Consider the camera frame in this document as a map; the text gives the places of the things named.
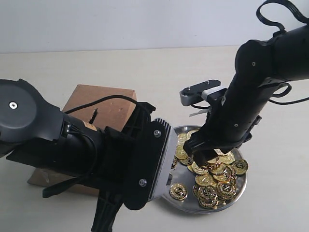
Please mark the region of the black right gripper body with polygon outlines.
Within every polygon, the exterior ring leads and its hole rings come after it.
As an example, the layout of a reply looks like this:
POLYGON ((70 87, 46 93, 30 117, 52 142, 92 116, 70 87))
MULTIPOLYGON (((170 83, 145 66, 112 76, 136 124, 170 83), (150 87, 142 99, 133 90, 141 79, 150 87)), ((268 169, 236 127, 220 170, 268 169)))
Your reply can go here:
POLYGON ((194 153, 201 150, 215 150, 219 149, 224 154, 234 148, 240 148, 243 143, 252 139, 250 130, 245 132, 244 136, 236 142, 229 142, 216 136, 215 133, 206 131, 201 127, 197 132, 194 132, 191 137, 184 142, 183 148, 185 152, 191 157, 194 153))

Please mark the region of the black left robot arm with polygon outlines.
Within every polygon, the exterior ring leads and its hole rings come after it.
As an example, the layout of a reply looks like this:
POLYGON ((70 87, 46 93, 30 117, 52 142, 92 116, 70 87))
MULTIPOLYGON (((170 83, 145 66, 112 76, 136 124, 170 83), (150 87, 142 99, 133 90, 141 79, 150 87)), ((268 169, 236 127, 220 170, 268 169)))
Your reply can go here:
POLYGON ((44 198, 75 185, 99 191, 94 232, 110 232, 122 205, 139 210, 163 195, 176 144, 155 108, 135 102, 125 127, 100 129, 48 103, 30 83, 0 82, 0 154, 8 160, 69 176, 45 188, 44 198))

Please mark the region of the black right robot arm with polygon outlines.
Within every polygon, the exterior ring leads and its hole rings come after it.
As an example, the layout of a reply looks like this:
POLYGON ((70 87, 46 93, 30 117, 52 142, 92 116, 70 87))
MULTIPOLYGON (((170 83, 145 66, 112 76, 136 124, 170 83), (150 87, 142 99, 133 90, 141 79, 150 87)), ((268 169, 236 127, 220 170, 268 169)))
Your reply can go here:
POLYGON ((248 40, 235 56, 235 75, 228 87, 205 81, 180 92, 181 103, 209 104, 205 124, 185 142, 197 165, 240 147, 251 139, 260 112, 280 86, 309 77, 309 28, 277 32, 267 41, 248 40))

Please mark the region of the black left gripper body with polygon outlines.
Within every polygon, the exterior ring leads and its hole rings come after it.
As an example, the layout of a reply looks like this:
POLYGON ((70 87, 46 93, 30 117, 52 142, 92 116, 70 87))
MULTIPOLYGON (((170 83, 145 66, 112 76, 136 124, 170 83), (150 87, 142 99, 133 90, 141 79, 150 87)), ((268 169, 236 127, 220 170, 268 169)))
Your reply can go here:
POLYGON ((155 107, 136 102, 121 131, 100 129, 65 113, 62 132, 46 155, 44 167, 72 179, 49 186, 43 197, 61 194, 75 185, 99 191, 91 230, 110 232, 122 205, 143 208, 149 200, 166 131, 151 120, 155 107))

